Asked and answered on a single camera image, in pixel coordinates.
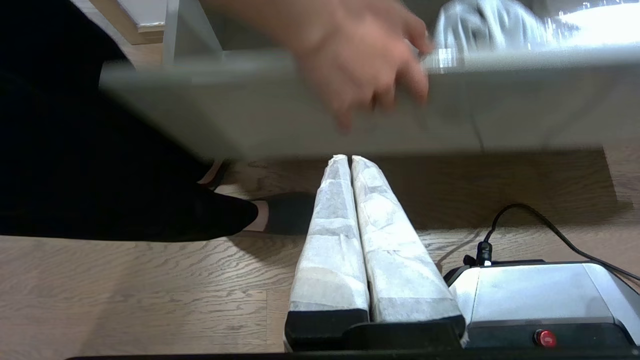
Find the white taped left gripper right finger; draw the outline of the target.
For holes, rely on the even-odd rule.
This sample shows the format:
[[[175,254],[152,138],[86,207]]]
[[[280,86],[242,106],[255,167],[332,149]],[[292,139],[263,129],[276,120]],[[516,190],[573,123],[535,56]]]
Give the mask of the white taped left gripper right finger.
[[[386,176],[356,155],[351,173],[373,321],[448,321],[463,346],[466,319]]]

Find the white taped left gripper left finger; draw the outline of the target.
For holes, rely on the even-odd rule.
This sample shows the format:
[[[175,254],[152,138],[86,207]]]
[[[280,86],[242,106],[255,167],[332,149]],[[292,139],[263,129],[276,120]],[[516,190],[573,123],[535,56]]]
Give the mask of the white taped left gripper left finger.
[[[370,292],[348,158],[324,170],[295,269],[285,319],[287,351],[342,349],[350,328],[370,321]]]

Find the person's bare hand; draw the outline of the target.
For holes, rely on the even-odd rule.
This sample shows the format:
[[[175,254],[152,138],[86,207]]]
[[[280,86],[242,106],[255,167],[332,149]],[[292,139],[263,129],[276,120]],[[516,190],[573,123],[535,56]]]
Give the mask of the person's bare hand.
[[[396,90],[418,103],[428,96],[420,56],[432,52],[425,22],[398,0],[321,0],[318,38],[295,50],[295,61],[343,130],[356,111],[391,110]]]

